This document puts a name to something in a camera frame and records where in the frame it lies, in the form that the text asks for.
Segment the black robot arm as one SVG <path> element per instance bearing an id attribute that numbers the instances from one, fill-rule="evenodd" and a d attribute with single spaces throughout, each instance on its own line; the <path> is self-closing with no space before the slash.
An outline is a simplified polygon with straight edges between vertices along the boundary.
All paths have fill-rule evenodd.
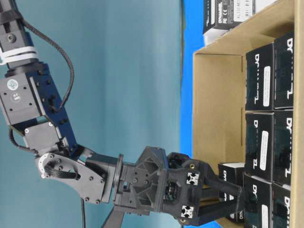
<path id="1" fill-rule="evenodd" d="M 64 97 L 48 65 L 39 60 L 31 33 L 67 62 L 70 80 Z M 78 144 L 65 110 L 73 64 L 56 42 L 23 18 L 13 0 L 0 3 L 0 63 L 8 67 L 0 81 L 0 108 L 11 143 L 18 132 L 25 145 L 17 148 L 34 155 L 41 178 L 70 186 L 82 204 L 112 201 L 104 228 L 121 227 L 125 214 L 165 213 L 181 225 L 200 226 L 244 209 L 244 188 L 220 179 L 206 162 L 147 146 L 135 163 L 128 163 L 122 155 L 101 155 Z"/>

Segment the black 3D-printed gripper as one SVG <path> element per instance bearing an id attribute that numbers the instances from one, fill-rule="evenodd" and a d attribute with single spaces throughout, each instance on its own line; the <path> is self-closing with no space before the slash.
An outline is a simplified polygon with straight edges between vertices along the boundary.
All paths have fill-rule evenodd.
<path id="1" fill-rule="evenodd" d="M 120 228 L 125 214 L 151 212 L 173 216 L 181 225 L 200 226 L 244 209 L 245 191 L 220 179 L 210 165 L 180 153 L 147 146 L 135 163 L 112 158 L 104 177 L 111 184 L 113 208 L 104 228 Z M 202 199 L 216 198 L 219 192 L 233 200 L 201 205 Z"/>

